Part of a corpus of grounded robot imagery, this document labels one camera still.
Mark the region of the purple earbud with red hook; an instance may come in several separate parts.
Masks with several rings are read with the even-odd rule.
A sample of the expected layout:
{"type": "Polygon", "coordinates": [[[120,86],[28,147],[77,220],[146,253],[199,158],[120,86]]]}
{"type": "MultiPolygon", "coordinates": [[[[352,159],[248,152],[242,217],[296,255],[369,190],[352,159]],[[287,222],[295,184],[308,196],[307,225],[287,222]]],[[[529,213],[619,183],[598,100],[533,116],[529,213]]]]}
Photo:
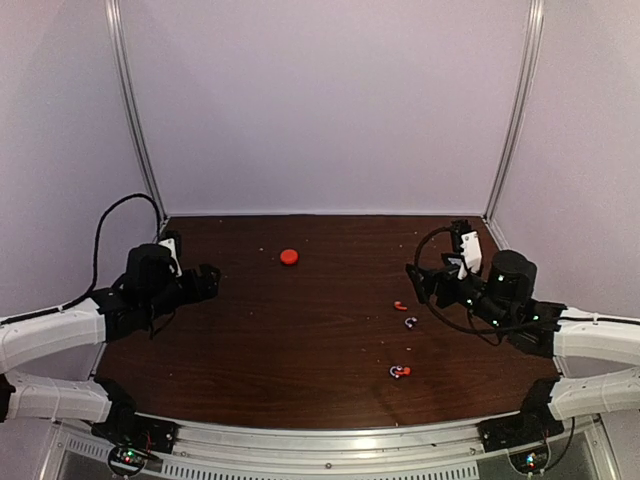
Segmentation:
{"type": "Polygon", "coordinates": [[[409,376],[411,373],[412,369],[408,366],[394,365],[389,368],[389,375],[394,379],[409,376]]]}

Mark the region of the red earbud charging case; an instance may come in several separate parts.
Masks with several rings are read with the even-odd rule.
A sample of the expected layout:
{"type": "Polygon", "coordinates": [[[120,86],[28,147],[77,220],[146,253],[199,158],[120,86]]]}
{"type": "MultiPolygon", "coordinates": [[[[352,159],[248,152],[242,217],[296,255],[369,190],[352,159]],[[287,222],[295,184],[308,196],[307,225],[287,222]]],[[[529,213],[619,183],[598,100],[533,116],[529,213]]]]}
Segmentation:
{"type": "Polygon", "coordinates": [[[288,248],[281,251],[279,259],[283,265],[292,266],[299,262],[300,254],[297,250],[288,248]]]}

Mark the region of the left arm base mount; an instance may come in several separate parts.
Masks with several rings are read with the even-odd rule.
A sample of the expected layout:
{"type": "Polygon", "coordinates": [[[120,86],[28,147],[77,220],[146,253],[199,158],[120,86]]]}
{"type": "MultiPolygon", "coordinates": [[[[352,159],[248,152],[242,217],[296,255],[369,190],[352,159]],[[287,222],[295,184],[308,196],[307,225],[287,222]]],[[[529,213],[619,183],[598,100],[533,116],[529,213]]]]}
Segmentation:
{"type": "Polygon", "coordinates": [[[128,426],[113,422],[87,422],[93,436],[107,440],[111,449],[106,465],[120,478],[140,474],[146,467],[159,466],[160,454],[171,454],[177,439],[175,422],[135,415],[128,426]]]}

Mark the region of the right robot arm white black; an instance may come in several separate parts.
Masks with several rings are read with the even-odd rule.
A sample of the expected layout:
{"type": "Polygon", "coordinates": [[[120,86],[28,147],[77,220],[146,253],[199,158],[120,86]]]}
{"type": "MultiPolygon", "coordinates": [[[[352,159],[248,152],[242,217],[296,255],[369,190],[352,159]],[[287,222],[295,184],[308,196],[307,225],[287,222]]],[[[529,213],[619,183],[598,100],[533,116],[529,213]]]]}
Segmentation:
{"type": "Polygon", "coordinates": [[[512,430],[530,442],[551,422],[639,406],[639,321],[534,299],[536,265],[501,250],[487,277],[465,260],[445,258],[436,269],[407,264],[418,301],[448,327],[469,335],[508,340],[521,352],[556,361],[569,357],[619,363],[622,370],[586,377],[561,371],[538,380],[523,400],[512,430]]]}

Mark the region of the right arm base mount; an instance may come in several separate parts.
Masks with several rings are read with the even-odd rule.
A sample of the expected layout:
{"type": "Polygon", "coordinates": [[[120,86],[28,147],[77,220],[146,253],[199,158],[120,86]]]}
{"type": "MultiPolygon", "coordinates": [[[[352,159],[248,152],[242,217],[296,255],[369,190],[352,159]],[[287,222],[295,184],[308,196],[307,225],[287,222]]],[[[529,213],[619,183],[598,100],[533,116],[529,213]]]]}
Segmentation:
{"type": "Polygon", "coordinates": [[[565,428],[562,421],[547,414],[519,412],[481,421],[477,430],[485,453],[504,450],[518,474],[533,477],[557,464],[549,440],[563,434],[565,428]]]}

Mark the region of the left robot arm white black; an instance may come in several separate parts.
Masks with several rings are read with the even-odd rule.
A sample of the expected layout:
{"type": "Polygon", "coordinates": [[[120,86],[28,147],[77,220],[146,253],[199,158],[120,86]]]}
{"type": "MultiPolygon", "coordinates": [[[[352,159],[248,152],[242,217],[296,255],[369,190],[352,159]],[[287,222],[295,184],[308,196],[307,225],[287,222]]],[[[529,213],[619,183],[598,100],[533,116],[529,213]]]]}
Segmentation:
{"type": "Polygon", "coordinates": [[[155,335],[155,321],[180,307],[213,299],[221,273],[202,264],[183,269],[174,240],[129,252],[125,272],[81,300],[1,321],[1,418],[77,419],[104,424],[123,444],[144,433],[135,403],[114,381],[69,381],[24,375],[19,367],[69,349],[102,345],[137,331],[155,335]]]}

